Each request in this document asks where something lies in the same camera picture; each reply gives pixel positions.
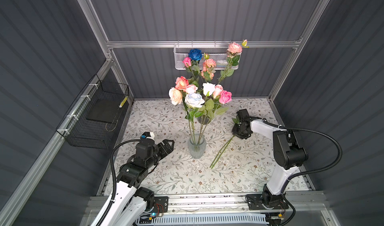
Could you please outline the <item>magenta pink artificial rose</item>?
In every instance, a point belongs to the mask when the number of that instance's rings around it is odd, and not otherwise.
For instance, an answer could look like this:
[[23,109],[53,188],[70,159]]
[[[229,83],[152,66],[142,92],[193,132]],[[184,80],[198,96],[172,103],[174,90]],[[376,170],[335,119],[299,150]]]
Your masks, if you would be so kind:
[[183,64],[184,64],[184,66],[185,66],[186,68],[191,67],[191,65],[192,65],[192,61],[191,61],[190,57],[186,57],[186,58],[184,58],[184,60],[183,60]]

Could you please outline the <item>blue artificial rose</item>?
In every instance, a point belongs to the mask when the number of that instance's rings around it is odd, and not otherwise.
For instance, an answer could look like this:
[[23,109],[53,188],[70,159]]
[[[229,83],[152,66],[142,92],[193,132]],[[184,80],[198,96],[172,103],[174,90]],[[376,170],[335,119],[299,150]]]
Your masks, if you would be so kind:
[[203,53],[200,49],[194,48],[189,51],[188,56],[191,60],[200,61],[203,58]]

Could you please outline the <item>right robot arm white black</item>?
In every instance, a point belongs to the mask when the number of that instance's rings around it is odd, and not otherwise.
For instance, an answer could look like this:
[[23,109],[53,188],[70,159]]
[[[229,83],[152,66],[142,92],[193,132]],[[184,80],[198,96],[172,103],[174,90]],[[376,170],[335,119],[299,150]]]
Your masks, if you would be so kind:
[[283,203],[283,193],[292,176],[308,159],[306,151],[299,147],[293,132],[280,125],[267,122],[266,119],[250,116],[246,109],[236,112],[232,133],[240,139],[248,139],[252,133],[259,133],[273,142],[273,155],[276,167],[270,180],[265,184],[260,199],[250,202],[262,204],[266,209],[274,209]]

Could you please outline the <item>pink ribbed glass vase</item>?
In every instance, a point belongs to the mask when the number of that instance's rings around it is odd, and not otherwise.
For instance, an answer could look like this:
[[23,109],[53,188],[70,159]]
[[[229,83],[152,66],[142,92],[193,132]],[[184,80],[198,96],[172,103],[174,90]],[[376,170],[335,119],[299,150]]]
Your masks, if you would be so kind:
[[208,115],[202,115],[198,117],[198,122],[202,125],[207,125],[211,122],[211,118]]

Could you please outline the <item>pale pink white rose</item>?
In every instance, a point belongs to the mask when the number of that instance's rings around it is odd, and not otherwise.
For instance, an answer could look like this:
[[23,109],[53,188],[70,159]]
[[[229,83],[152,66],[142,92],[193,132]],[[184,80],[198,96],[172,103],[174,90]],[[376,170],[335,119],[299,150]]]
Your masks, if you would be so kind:
[[191,94],[191,93],[196,93],[198,90],[198,87],[195,86],[194,84],[190,84],[186,87],[185,93],[186,94]]

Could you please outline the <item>small light pink rose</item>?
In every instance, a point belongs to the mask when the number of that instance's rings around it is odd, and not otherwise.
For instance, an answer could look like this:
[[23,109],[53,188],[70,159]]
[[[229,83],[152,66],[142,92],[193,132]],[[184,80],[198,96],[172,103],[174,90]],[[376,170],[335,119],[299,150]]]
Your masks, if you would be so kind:
[[224,90],[223,87],[220,84],[217,84],[215,86],[215,90],[214,90],[214,92],[212,94],[213,99],[215,99],[218,96],[220,96],[222,94],[223,90]]

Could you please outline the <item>clear ribbed glass vase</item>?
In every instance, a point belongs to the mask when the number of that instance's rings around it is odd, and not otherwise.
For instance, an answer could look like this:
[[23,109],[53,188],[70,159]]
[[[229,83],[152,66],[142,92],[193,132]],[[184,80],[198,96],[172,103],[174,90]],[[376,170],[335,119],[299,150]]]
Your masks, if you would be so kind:
[[203,156],[207,147],[207,142],[205,137],[200,134],[194,134],[190,137],[188,141],[189,153],[193,159],[199,159]]

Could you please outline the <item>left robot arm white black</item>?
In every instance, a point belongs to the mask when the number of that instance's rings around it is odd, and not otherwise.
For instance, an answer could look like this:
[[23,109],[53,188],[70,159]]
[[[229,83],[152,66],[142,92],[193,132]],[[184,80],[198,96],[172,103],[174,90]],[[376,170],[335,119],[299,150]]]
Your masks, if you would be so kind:
[[113,190],[102,209],[91,223],[92,226],[136,226],[140,216],[149,213],[155,204],[155,193],[141,187],[144,179],[156,169],[159,162],[174,151],[175,142],[164,139],[156,144],[151,137],[126,140],[121,146],[136,142],[133,158],[120,167],[116,174],[114,156],[111,155]]

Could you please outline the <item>cream white artificial rose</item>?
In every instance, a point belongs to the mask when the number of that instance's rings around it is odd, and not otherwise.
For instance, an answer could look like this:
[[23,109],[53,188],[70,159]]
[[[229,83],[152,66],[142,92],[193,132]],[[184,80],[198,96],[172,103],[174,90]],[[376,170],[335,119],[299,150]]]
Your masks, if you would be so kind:
[[183,94],[174,87],[169,90],[169,97],[172,105],[179,105],[183,101]]

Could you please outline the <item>salmon pink artificial rose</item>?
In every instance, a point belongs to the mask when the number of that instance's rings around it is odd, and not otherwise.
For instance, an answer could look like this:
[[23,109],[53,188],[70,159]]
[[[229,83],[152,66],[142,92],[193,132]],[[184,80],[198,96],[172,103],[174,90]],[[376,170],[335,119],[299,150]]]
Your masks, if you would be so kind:
[[189,81],[184,76],[178,77],[176,79],[175,89],[185,92],[188,86]]

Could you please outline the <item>light pink rosebud stem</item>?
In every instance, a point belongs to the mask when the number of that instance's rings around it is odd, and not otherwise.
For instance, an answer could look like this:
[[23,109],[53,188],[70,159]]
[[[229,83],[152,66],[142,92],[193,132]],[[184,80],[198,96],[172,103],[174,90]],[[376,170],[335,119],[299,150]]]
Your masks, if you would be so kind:
[[213,99],[212,95],[210,98],[213,101],[213,109],[211,110],[210,118],[211,122],[215,119],[216,116],[224,114],[228,107],[226,104],[232,101],[232,93],[226,90],[223,90],[222,94],[217,98]]

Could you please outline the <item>white rosebud stem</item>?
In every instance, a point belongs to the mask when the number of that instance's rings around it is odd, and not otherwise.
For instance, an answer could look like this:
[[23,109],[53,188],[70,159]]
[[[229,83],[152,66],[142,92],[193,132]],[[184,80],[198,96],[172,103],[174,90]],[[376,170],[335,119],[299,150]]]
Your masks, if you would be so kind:
[[[211,110],[213,109],[213,101],[210,98],[210,96],[213,94],[215,90],[215,85],[212,83],[203,83],[203,97],[204,97],[204,103],[203,105],[205,108],[202,110],[203,115],[208,115],[210,116]],[[204,134],[204,128],[203,125],[201,124],[201,129],[200,129],[200,136]]]

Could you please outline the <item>pale pink carnation spray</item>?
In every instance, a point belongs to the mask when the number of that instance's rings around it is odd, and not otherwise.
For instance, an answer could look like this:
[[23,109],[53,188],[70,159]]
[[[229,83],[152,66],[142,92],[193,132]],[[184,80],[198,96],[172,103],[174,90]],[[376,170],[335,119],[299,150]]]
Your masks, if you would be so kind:
[[225,69],[221,72],[218,83],[220,84],[226,78],[231,77],[235,71],[235,67],[239,65],[239,60],[244,48],[248,48],[248,40],[245,39],[241,42],[241,44],[232,42],[229,44],[227,48],[227,65]]

